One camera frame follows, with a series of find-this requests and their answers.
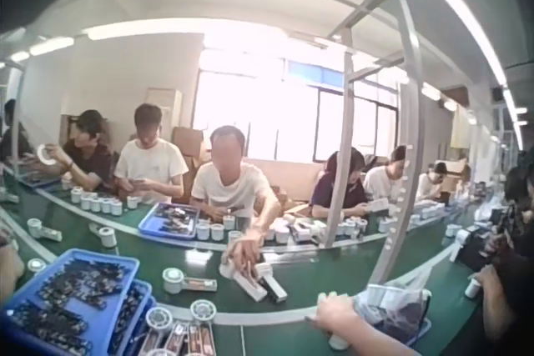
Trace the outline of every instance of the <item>person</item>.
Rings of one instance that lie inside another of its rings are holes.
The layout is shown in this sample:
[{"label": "person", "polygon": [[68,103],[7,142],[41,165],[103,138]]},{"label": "person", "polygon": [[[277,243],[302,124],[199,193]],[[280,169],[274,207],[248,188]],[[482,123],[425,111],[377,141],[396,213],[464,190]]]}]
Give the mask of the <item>person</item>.
[{"label": "person", "polygon": [[0,229],[0,306],[11,298],[24,273],[24,263],[12,243],[8,231]]},{"label": "person", "polygon": [[468,164],[464,166],[460,173],[460,180],[456,185],[456,197],[464,198],[469,196],[469,189],[471,187],[471,167]]},{"label": "person", "polygon": [[132,195],[157,203],[184,195],[182,177],[188,167],[178,147],[159,137],[162,119],[155,104],[143,103],[135,110],[138,137],[124,145],[115,168],[121,198]]},{"label": "person", "polygon": [[354,311],[354,300],[329,295],[308,318],[317,328],[344,339],[360,356],[416,356],[418,353],[380,332]]},{"label": "person", "polygon": [[251,218],[254,201],[263,204],[259,217],[253,219],[240,240],[227,253],[236,268],[246,276],[259,258],[264,235],[280,215],[280,202],[259,168],[243,162],[245,138],[236,127],[225,125],[213,131],[211,163],[199,168],[191,190],[191,204],[220,222],[229,209],[234,215]]},{"label": "person", "polygon": [[426,173],[419,176],[416,201],[434,199],[440,194],[440,184],[447,175],[447,166],[443,162],[436,163]]},{"label": "person", "polygon": [[55,160],[52,166],[40,163],[34,155],[27,155],[30,167],[50,175],[70,173],[75,185],[91,192],[109,189],[113,155],[108,146],[100,143],[103,117],[97,110],[86,110],[75,122],[75,137],[63,147],[49,143],[48,156]]},{"label": "person", "polygon": [[401,194],[402,174],[406,160],[406,146],[397,146],[390,156],[387,166],[372,168],[364,180],[364,190],[369,199],[388,198],[396,203]]},{"label": "person", "polygon": [[[2,141],[0,142],[0,161],[5,162],[12,157],[11,144],[12,144],[12,125],[13,116],[15,114],[15,99],[9,99],[3,107],[3,115],[6,120],[8,129],[3,134]],[[28,141],[28,133],[24,129],[22,123],[18,124],[18,156],[22,158],[26,153],[32,153],[33,148]]]},{"label": "person", "polygon": [[[311,215],[315,218],[327,218],[334,193],[335,175],[337,172],[338,152],[334,152],[326,162],[325,174],[315,185],[311,195]],[[349,178],[341,212],[344,217],[362,217],[366,214],[367,197],[361,184],[361,169],[365,166],[363,155],[356,149],[350,151]]]}]

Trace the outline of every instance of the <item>blue plastic tray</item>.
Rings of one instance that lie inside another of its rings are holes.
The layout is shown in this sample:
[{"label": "blue plastic tray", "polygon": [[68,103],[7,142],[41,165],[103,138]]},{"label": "blue plastic tray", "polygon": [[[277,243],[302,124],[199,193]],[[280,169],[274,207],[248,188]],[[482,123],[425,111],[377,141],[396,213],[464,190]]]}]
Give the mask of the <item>blue plastic tray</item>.
[{"label": "blue plastic tray", "polygon": [[128,343],[126,349],[124,350],[123,356],[135,356],[139,353],[141,345],[143,345],[144,334],[149,331],[149,326],[144,320],[144,316],[151,308],[155,308],[157,305],[158,303],[156,302],[156,299],[152,297],[144,306],[144,310],[139,316],[139,320],[135,325],[130,338],[128,338]]},{"label": "blue plastic tray", "polygon": [[118,347],[117,353],[115,354],[116,356],[121,356],[124,354],[124,350],[128,346],[128,342],[132,336],[132,332],[137,326],[137,323],[139,321],[139,318],[141,317],[141,314],[146,313],[145,306],[147,305],[147,302],[151,299],[150,297],[152,295],[152,285],[150,285],[149,283],[135,279],[132,283],[132,286],[134,286],[144,296],[143,296],[143,299],[141,300],[141,303],[139,304],[137,311],[132,316],[132,319],[130,320],[130,324],[124,331],[123,340],[120,346]]},{"label": "blue plastic tray", "polygon": [[20,343],[26,344],[28,347],[37,350],[41,354],[49,355],[65,355],[67,353],[60,348],[45,343],[42,340],[23,332],[13,321],[8,317],[7,311],[16,308],[22,301],[30,299],[35,304],[44,307],[44,302],[37,296],[37,291],[41,288],[43,283],[59,272],[63,265],[67,262],[79,259],[94,262],[104,263],[118,263],[129,270],[129,273],[124,275],[123,291],[115,295],[107,296],[105,298],[107,307],[105,310],[97,310],[88,304],[71,298],[66,306],[66,309],[80,314],[84,320],[88,322],[88,330],[80,335],[80,338],[87,339],[93,343],[91,354],[93,356],[101,356],[108,354],[108,344],[113,333],[113,328],[117,321],[120,306],[123,304],[124,298],[135,274],[139,268],[139,261],[135,258],[124,258],[120,256],[112,256],[107,254],[89,252],[81,249],[71,249],[62,254],[54,263],[50,264],[41,273],[37,274],[29,280],[22,288],[20,288],[13,297],[4,305],[0,313],[0,325],[4,328],[6,335],[15,339]]},{"label": "blue plastic tray", "polygon": [[159,229],[164,225],[165,218],[157,217],[155,215],[156,209],[160,204],[168,204],[168,203],[156,203],[153,208],[150,209],[150,211],[147,213],[147,215],[141,220],[141,223],[139,223],[138,229],[140,233],[143,233],[144,235],[148,235],[150,237],[163,237],[163,238],[174,238],[174,239],[185,239],[190,240],[194,238],[194,235],[196,234],[196,227],[197,222],[199,221],[199,213],[200,211],[197,208],[194,208],[192,206],[189,206],[188,204],[177,204],[173,203],[174,206],[177,208],[182,208],[184,210],[189,210],[191,212],[194,212],[194,227],[192,233],[187,234],[180,234],[180,233],[166,233],[164,231],[159,231]]}]

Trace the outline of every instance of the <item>plastic bag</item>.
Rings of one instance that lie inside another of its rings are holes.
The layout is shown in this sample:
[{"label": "plastic bag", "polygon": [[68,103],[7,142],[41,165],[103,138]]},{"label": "plastic bag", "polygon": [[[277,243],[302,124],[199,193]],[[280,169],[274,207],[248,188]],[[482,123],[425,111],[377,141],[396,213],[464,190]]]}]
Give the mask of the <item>plastic bag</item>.
[{"label": "plastic bag", "polygon": [[368,285],[356,295],[355,311],[368,323],[402,343],[416,337],[428,311],[430,292],[424,289],[430,275],[424,270],[409,285]]}]

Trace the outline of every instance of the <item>white roll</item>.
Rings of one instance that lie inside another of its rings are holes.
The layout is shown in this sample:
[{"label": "white roll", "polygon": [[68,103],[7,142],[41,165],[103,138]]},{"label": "white roll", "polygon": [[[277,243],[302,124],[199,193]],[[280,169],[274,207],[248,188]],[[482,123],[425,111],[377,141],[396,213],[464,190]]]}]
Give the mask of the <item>white roll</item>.
[{"label": "white roll", "polygon": [[115,230],[110,227],[102,227],[98,231],[98,236],[102,241],[102,246],[105,248],[114,248],[117,246],[117,237],[115,237]]},{"label": "white roll", "polygon": [[205,223],[197,224],[197,238],[200,241],[207,241],[209,239],[209,225]]},{"label": "white roll", "polygon": [[224,239],[224,225],[223,224],[211,224],[211,238],[214,241],[222,241]]}]

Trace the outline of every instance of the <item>worker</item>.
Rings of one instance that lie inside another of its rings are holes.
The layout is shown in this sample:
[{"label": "worker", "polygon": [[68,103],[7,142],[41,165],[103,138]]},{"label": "worker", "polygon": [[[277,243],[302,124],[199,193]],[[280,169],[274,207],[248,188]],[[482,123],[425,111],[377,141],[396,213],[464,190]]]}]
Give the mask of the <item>worker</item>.
[{"label": "worker", "polygon": [[[337,174],[338,152],[333,153],[326,162],[325,174],[315,185],[311,195],[311,214],[315,218],[327,218],[334,193],[334,182]],[[350,150],[349,177],[343,198],[342,210],[344,217],[362,217],[367,208],[367,197],[361,183],[361,169],[365,166],[363,155],[356,149]]]},{"label": "worker", "polygon": [[435,199],[440,195],[441,183],[447,175],[447,166],[443,162],[436,163],[426,173],[419,176],[416,201]]},{"label": "worker", "polygon": [[[3,115],[6,120],[8,129],[2,136],[0,141],[0,161],[5,162],[10,159],[12,155],[12,129],[13,129],[13,116],[15,114],[15,99],[9,99],[3,107]],[[22,158],[26,153],[32,153],[33,148],[28,141],[28,133],[24,129],[22,123],[18,123],[18,157]]]},{"label": "worker", "polygon": [[405,160],[406,146],[400,145],[391,153],[387,166],[372,168],[365,175],[364,190],[367,198],[387,198],[390,203],[396,203],[401,194]]},{"label": "worker", "polygon": [[135,109],[137,138],[124,145],[115,168],[121,198],[139,196],[143,203],[170,202],[184,195],[188,172],[178,147],[159,137],[163,112],[155,104]]},{"label": "worker", "polygon": [[280,215],[280,202],[261,170],[243,162],[245,138],[238,128],[219,127],[209,140],[212,162],[199,168],[190,202],[215,222],[222,221],[229,210],[238,217],[252,218],[254,201],[263,204],[259,217],[252,220],[244,236],[228,250],[238,270],[250,276],[264,235]]},{"label": "worker", "polygon": [[53,176],[70,173],[74,185],[85,191],[104,190],[109,187],[113,155],[108,146],[101,143],[103,117],[96,110],[86,110],[76,119],[76,136],[63,147],[49,143],[45,147],[48,156],[57,163],[44,165],[34,155],[26,155],[30,167]]}]

